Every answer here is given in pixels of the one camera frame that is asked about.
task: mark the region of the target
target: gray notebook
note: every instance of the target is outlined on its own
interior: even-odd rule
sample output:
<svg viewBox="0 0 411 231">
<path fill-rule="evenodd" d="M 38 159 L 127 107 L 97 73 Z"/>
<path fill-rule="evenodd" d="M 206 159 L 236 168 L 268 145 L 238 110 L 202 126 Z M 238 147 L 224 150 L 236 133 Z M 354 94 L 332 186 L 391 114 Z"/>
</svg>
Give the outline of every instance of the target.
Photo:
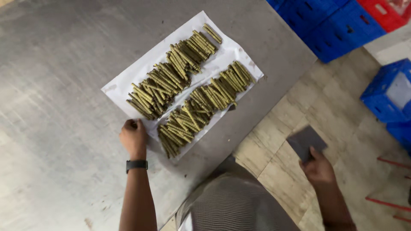
<svg viewBox="0 0 411 231">
<path fill-rule="evenodd" d="M 310 125 L 299 132 L 290 135 L 287 138 L 287 142 L 294 149 L 303 163 L 306 163 L 313 158 L 309 151 L 310 146 L 313 146 L 318 152 L 322 152 L 327 147 L 324 140 Z"/>
</svg>

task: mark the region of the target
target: watch strap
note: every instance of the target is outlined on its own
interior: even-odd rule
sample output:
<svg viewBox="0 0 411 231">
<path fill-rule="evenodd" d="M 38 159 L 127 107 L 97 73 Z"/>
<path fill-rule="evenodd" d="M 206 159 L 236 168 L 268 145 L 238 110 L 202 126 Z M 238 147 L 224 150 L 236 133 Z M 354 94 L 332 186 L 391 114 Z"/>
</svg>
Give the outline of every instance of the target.
<svg viewBox="0 0 411 231">
<path fill-rule="evenodd" d="M 148 162 L 146 160 L 133 160 L 133 161 L 127 160 L 126 173 L 128 173 L 130 169 L 136 169 L 136 168 L 148 169 Z"/>
</svg>

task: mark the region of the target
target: white paper sheet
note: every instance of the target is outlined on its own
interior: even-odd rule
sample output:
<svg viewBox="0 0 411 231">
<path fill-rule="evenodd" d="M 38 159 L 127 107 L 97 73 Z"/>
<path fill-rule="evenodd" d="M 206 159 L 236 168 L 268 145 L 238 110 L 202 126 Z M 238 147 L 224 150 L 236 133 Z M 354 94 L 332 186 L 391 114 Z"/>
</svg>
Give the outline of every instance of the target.
<svg viewBox="0 0 411 231">
<path fill-rule="evenodd" d="M 222 44 L 218 44 L 206 31 L 203 29 L 204 23 L 210 27 L 222 38 Z M 133 87 L 131 83 L 138 84 L 144 79 L 148 78 L 147 72 L 153 69 L 153 65 L 158 62 L 166 61 L 166 52 L 170 50 L 170 44 L 178 43 L 180 40 L 188 39 L 192 35 L 192 31 L 201 31 L 209 38 L 214 45 L 217 46 L 218 51 L 211 55 L 210 58 L 201 63 L 202 74 L 190 74 L 192 82 L 190 87 L 185 88 L 182 93 L 174 98 L 174 102 L 169 106 L 167 111 L 158 120 L 146 120 L 143 116 L 131 107 L 126 100 L 129 99 L 128 93 L 132 92 Z M 167 38 L 153 47 L 135 63 L 129 66 L 126 70 L 121 72 L 117 77 L 106 84 L 101 90 L 125 112 L 129 117 L 136 119 L 142 118 L 149 136 L 159 141 L 157 135 L 157 126 L 166 123 L 166 119 L 170 112 L 176 107 L 181 107 L 184 100 L 189 98 L 189 94 L 198 86 L 210 83 L 211 78 L 218 78 L 219 73 L 227 69 L 227 66 L 233 61 L 242 63 L 250 74 L 256 79 L 263 77 L 262 71 L 255 65 L 247 53 L 235 41 L 227 37 L 205 14 L 204 11 L 198 13 L 184 25 L 179 27 L 176 31 L 171 33 Z M 237 94 L 236 100 L 239 100 L 247 91 L 253 86 L 251 84 L 245 92 Z M 194 140 L 182 148 L 181 154 L 176 158 L 172 158 L 172 162 L 178 161 L 207 131 L 214 126 L 214 124 L 228 111 L 217 111 L 212 117 L 210 123 L 204 127 L 204 130 L 195 135 Z"/>
</svg>

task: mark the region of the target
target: metal table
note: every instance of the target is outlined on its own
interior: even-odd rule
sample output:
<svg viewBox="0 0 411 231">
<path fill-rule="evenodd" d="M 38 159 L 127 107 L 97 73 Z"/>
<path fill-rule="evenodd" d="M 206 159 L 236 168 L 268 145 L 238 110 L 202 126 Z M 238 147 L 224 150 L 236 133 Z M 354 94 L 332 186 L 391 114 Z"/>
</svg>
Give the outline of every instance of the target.
<svg viewBox="0 0 411 231">
<path fill-rule="evenodd" d="M 0 8 L 0 230 L 116 230 L 126 115 L 100 88 L 204 10 L 266 77 L 177 166 L 148 153 L 158 227 L 316 57 L 264 0 L 26 0 Z"/>
</svg>

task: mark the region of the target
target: person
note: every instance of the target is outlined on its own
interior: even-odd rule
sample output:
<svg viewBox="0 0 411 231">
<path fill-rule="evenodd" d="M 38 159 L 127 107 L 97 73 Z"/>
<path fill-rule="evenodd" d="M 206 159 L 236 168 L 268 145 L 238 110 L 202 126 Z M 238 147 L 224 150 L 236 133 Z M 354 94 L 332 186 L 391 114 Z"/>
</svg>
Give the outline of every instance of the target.
<svg viewBox="0 0 411 231">
<path fill-rule="evenodd" d="M 146 159 L 147 134 L 141 120 L 125 122 L 120 141 L 130 160 Z M 313 160 L 300 166 L 314 187 L 327 231 L 353 231 L 344 197 L 330 162 L 310 149 Z M 194 190 L 176 214 L 178 230 L 299 230 L 275 198 L 245 168 L 227 158 Z M 157 230 L 154 202 L 145 168 L 128 171 L 120 231 Z"/>
</svg>

